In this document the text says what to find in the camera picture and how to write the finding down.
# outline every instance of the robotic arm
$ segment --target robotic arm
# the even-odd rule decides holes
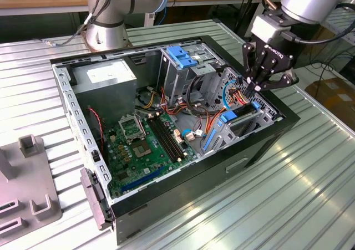
[[[154,13],[164,9],[168,0],[88,0],[89,13],[86,41],[95,50],[126,47],[129,43],[124,17],[132,13]]]
[[[296,84],[298,77],[291,68],[295,63],[293,55],[286,55],[273,48],[273,45],[285,39],[303,44],[321,44],[333,41],[350,32],[355,23],[330,40],[303,40],[290,32],[295,24],[318,24],[325,20],[334,10],[340,0],[281,0],[281,9],[267,11],[257,16],[251,32],[253,41],[243,45],[245,77],[249,83],[246,95],[254,91],[283,88]],[[279,80],[270,80],[276,74],[283,72]]]

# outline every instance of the label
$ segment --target label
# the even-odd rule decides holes
[[[195,132],[195,133],[196,133],[196,135],[201,136],[203,132],[202,132],[202,130],[196,130],[196,132]]]
[[[121,60],[108,64],[107,66],[89,69],[87,74],[93,84],[111,79],[117,79],[118,82],[134,79],[132,72]]]
[[[199,59],[201,59],[201,58],[200,58],[200,56],[195,55],[195,56],[191,56],[191,59],[193,59],[193,60],[199,60]]]
[[[339,88],[336,83],[326,83],[326,84],[330,89],[338,89]]]
[[[347,94],[338,94],[338,96],[339,96],[343,101],[352,101],[352,99],[351,99]]]
[[[271,50],[272,52],[274,52],[278,57],[283,59],[283,54],[280,53],[278,50],[275,50],[275,49],[271,48],[270,46],[268,46],[268,49]]]

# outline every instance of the aluminum profile table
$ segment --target aluminum profile table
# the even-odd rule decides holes
[[[355,11],[345,10],[343,8],[335,9],[328,18],[322,23],[322,26],[327,28],[334,34],[339,34],[343,32],[344,29],[348,28],[355,20]],[[344,37],[348,43],[355,45],[355,30],[348,33]]]
[[[242,41],[213,21],[128,30],[134,45],[207,34],[241,62]],[[87,53],[80,38],[50,48],[0,45],[0,146],[25,134],[45,143],[63,217],[2,247],[116,249],[97,230],[83,167],[48,60]],[[355,243],[354,132],[300,89],[275,91],[300,121],[257,164],[192,201],[120,249],[351,249]]]

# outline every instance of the blue cable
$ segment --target blue cable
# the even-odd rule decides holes
[[[184,136],[186,135],[186,133],[188,133],[188,132],[191,132],[191,130],[188,130],[188,129],[187,129],[187,130],[183,131],[183,132],[181,133],[181,136],[184,137]]]
[[[163,15],[163,18],[160,20],[160,22],[158,23],[158,25],[161,24],[162,21],[164,21],[165,16],[166,16],[166,6],[165,6],[165,8],[164,8],[164,15]]]
[[[227,110],[230,110],[231,108],[228,106],[227,100],[226,100],[226,88],[229,84],[231,83],[235,83],[235,80],[229,81],[223,88],[223,94],[222,94],[222,98],[223,98],[223,104],[226,106]]]

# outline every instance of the cardboard box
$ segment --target cardboard box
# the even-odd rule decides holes
[[[318,81],[305,91],[315,97]],[[355,90],[340,78],[320,81],[316,100],[355,131]]]

